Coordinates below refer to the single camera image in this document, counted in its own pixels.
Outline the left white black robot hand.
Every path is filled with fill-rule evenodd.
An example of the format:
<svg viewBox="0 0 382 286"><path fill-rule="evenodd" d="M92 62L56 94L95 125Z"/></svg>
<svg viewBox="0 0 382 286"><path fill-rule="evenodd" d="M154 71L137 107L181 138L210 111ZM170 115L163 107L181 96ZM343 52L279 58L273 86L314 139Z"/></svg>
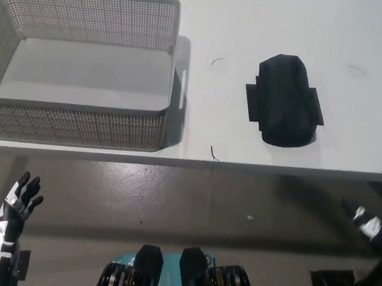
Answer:
<svg viewBox="0 0 382 286"><path fill-rule="evenodd" d="M26 220L44 201L39 195L40 178L22 174L0 206L0 286L17 286L27 276L31 253L20 248Z"/></svg>

